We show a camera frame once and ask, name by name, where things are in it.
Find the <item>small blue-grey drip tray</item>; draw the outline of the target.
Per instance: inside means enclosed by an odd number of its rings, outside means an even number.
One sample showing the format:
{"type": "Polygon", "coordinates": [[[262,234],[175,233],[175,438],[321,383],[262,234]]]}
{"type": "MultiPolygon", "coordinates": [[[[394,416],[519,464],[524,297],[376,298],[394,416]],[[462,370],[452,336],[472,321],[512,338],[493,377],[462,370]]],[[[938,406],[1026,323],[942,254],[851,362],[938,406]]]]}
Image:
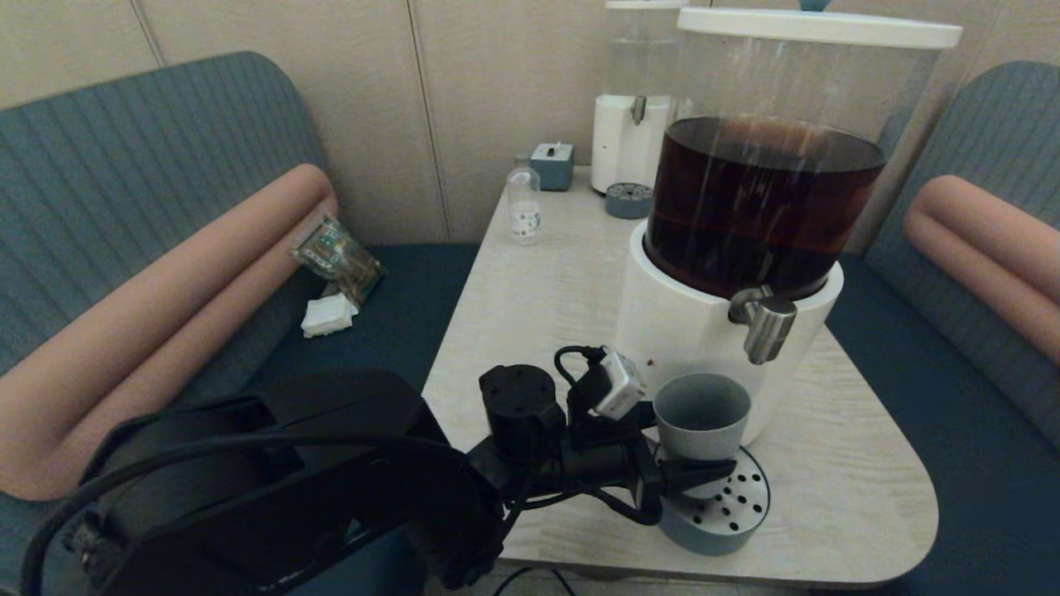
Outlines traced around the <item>small blue-grey drip tray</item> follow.
{"type": "Polygon", "coordinates": [[[610,185],[605,191],[605,213],[617,220],[644,220],[652,211],[653,188],[647,185],[610,185]]]}

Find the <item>blue-grey tissue box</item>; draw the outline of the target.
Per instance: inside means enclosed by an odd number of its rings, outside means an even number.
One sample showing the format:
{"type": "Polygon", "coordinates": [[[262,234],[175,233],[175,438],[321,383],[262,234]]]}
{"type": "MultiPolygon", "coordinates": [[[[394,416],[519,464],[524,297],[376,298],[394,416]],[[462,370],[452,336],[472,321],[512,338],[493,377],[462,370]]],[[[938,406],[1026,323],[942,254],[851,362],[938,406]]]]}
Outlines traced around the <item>blue-grey tissue box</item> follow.
{"type": "Polygon", "coordinates": [[[543,142],[531,154],[531,166],[546,192],[565,192],[573,181],[575,146],[564,142],[543,142]]]}

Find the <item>large blue-grey drip tray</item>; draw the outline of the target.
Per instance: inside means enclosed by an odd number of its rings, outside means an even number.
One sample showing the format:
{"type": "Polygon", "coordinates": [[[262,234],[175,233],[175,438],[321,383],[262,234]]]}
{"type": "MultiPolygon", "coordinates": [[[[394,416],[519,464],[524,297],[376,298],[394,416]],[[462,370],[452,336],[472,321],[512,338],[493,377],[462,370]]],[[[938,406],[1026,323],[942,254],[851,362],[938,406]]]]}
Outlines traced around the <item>large blue-grey drip tray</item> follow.
{"type": "Polygon", "coordinates": [[[735,470],[725,478],[662,498],[658,527],[684,550],[707,557],[741,550],[768,516],[772,489],[764,468],[744,446],[732,460],[735,470]]]}

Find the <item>clear snack bag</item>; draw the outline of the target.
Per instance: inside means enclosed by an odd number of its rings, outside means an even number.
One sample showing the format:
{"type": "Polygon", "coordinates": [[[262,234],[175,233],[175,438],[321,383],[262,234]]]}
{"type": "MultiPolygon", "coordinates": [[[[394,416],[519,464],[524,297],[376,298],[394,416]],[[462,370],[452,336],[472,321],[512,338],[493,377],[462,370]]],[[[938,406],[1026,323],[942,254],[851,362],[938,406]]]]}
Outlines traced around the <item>clear snack bag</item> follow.
{"type": "Polygon", "coordinates": [[[355,240],[340,220],[318,209],[294,236],[289,253],[316,276],[334,284],[361,310],[378,286],[386,268],[355,240]]]}

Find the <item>small clear water dispenser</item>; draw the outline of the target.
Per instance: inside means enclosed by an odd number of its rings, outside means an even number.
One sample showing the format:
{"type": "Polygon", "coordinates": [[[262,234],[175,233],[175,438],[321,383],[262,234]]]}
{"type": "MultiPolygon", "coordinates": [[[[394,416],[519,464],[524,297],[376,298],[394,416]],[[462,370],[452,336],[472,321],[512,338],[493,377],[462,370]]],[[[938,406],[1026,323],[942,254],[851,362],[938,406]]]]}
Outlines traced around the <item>small clear water dispenser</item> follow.
{"type": "Polygon", "coordinates": [[[677,90],[677,20],[689,0],[606,0],[605,74],[595,98],[590,185],[655,185],[677,90]]]}

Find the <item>large dispenser with dark tea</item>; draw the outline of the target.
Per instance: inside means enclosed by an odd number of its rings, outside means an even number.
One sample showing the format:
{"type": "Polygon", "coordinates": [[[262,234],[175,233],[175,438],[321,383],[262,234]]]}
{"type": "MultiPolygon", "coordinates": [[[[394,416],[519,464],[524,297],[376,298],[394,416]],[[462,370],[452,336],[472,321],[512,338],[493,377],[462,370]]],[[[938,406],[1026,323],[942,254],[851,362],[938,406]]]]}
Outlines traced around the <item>large dispenser with dark tea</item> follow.
{"type": "Polygon", "coordinates": [[[844,286],[838,263],[962,27],[830,10],[684,7],[651,211],[614,341],[651,397],[731,378],[756,440],[844,286]]]}

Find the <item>white folded napkin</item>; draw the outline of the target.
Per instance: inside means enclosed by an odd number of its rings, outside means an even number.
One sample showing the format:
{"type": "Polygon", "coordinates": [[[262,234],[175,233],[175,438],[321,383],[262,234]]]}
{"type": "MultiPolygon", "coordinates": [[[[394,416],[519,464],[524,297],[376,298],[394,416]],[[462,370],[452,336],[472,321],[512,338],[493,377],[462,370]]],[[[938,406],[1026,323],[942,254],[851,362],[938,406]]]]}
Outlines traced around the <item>white folded napkin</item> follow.
{"type": "Polygon", "coordinates": [[[326,336],[351,327],[356,315],[359,315],[359,306],[341,293],[310,300],[301,331],[304,337],[326,336]]]}

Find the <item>teal upholstered bench seat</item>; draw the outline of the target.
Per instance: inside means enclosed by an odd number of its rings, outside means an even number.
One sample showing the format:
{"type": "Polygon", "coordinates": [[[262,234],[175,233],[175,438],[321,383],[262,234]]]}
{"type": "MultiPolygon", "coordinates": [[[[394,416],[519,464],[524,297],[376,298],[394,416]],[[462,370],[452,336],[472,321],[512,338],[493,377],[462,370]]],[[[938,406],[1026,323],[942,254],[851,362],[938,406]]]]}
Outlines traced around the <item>teal upholstered bench seat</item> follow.
{"type": "MultiPolygon", "coordinates": [[[[173,65],[0,112],[0,373],[178,242],[294,166],[325,166],[306,105],[253,52],[173,65]]],[[[300,268],[175,407],[280,378],[382,368],[424,388],[477,246],[371,248],[351,328],[306,339],[300,268]]]]}
{"type": "Polygon", "coordinates": [[[1060,596],[1060,366],[903,233],[955,175],[1060,230],[1060,65],[996,65],[958,92],[870,248],[843,255],[826,327],[928,468],[939,509],[915,569],[812,596],[1060,596]]]}

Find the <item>pink cylindrical bolster cushion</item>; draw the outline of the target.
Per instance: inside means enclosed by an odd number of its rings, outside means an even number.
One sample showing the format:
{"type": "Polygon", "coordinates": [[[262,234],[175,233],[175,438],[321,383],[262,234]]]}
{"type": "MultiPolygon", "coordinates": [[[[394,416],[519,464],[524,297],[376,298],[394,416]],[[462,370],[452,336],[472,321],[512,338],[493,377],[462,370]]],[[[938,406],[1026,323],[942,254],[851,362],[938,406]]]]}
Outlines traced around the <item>pink cylindrical bolster cushion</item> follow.
{"type": "Polygon", "coordinates": [[[0,492],[70,493],[109,431],[163,410],[296,271],[307,220],[334,214],[298,165],[159,257],[0,376],[0,492]]]}
{"type": "Polygon", "coordinates": [[[913,248],[1060,368],[1060,230],[955,175],[903,217],[913,248]]]}

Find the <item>grey plastic cup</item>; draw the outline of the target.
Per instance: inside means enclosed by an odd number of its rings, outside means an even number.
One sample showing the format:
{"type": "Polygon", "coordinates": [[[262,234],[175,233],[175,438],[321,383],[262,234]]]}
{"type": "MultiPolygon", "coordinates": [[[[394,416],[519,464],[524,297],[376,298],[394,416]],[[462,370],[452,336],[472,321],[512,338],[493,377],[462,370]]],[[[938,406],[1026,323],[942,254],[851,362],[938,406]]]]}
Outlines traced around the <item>grey plastic cup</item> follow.
{"type": "Polygon", "coordinates": [[[654,397],[653,411],[669,455],[723,460],[741,445],[752,400],[732,378],[697,372],[667,381],[654,397]]]}

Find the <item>small clear plastic bottle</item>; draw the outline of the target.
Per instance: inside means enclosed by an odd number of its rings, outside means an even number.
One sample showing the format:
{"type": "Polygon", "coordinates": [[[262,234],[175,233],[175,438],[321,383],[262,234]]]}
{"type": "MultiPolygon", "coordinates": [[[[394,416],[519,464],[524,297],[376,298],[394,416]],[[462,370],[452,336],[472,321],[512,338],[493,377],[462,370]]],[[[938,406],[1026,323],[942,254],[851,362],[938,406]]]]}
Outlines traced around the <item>small clear plastic bottle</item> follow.
{"type": "Polygon", "coordinates": [[[508,206],[508,230],[518,244],[530,245],[542,231],[541,180],[531,165],[529,152],[517,154],[507,174],[504,198],[508,206]]]}

